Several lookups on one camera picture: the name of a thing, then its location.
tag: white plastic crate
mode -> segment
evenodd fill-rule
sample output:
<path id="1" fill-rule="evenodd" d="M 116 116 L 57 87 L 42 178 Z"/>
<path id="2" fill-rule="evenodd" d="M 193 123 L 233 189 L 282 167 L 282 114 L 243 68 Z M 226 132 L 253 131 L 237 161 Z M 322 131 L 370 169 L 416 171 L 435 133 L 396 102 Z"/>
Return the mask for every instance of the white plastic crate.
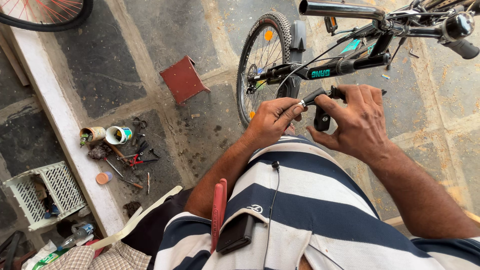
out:
<path id="1" fill-rule="evenodd" d="M 35 184 L 30 179 L 35 174 L 42 178 L 58 207 L 60 214 L 57 217 L 43 218 L 47 207 L 35 195 Z M 30 222 L 29 231 L 54 224 L 86 206 L 85 198 L 64 161 L 23 172 L 3 184 L 12 189 Z"/>

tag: bicycle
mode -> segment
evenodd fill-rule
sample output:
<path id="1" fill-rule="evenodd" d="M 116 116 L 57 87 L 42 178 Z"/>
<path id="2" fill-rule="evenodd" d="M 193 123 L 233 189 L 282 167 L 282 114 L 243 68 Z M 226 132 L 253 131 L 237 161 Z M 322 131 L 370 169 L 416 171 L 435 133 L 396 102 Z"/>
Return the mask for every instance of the bicycle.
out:
<path id="1" fill-rule="evenodd" d="M 0 23 L 39 32 L 80 26 L 90 16 L 93 0 L 0 0 Z"/>
<path id="2" fill-rule="evenodd" d="M 479 48 L 465 39 L 473 32 L 473 17 L 480 14 L 480 0 L 414 0 L 410 5 L 390 13 L 376 6 L 302 0 L 299 13 L 323 16 L 327 32 L 332 36 L 348 34 L 313 60 L 302 64 L 302 53 L 306 49 L 305 23 L 296 20 L 290 25 L 288 19 L 279 12 L 262 15 L 248 33 L 237 75 L 237 106 L 245 128 L 262 101 L 281 97 L 297 98 L 302 80 L 342 76 L 380 66 L 388 68 L 408 37 L 436 38 L 464 59 L 473 59 L 480 52 Z M 336 31 L 336 17 L 371 19 L 372 23 Z M 394 37 L 399 37 L 400 41 L 391 55 L 388 47 Z M 349 40 L 338 56 L 321 58 Z M 311 63 L 322 60 L 329 61 L 308 68 Z M 335 97 L 333 92 L 336 91 L 316 90 L 316 93 L 325 93 L 331 98 Z M 319 106 L 316 109 L 315 129 L 328 130 L 330 116 Z"/>

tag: orange reflector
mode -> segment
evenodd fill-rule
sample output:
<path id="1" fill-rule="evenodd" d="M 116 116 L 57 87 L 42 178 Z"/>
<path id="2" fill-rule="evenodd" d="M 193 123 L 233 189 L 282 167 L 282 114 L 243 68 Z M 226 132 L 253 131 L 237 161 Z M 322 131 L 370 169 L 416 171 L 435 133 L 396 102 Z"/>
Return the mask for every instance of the orange reflector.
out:
<path id="1" fill-rule="evenodd" d="M 270 41 L 272 39 L 272 37 L 273 37 L 273 32 L 272 31 L 268 30 L 268 31 L 265 32 L 265 39 L 267 41 Z"/>

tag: forearm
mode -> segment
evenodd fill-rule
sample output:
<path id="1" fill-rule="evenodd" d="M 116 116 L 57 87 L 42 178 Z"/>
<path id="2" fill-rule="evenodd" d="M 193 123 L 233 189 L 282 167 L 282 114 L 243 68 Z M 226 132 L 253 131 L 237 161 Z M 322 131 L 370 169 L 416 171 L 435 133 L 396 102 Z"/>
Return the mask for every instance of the forearm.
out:
<path id="1" fill-rule="evenodd" d="M 227 198 L 229 198 L 235 183 L 255 150 L 244 137 L 230 146 L 193 189 L 185 205 L 185 211 L 210 219 L 215 185 L 219 183 L 220 179 L 225 178 L 227 180 Z"/>
<path id="2" fill-rule="evenodd" d="M 392 196 L 408 230 L 424 238 L 468 238 L 480 230 L 447 194 L 444 187 L 397 146 L 369 164 Z"/>

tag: bicycle bell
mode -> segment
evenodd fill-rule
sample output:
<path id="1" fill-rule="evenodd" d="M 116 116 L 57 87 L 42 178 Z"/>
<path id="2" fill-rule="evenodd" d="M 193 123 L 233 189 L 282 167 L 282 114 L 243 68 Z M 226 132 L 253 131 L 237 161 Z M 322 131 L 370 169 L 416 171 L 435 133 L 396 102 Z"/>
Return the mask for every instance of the bicycle bell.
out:
<path id="1" fill-rule="evenodd" d="M 457 41 L 470 36 L 475 29 L 475 22 L 470 14 L 459 12 L 448 17 L 442 23 L 442 33 L 446 40 Z"/>

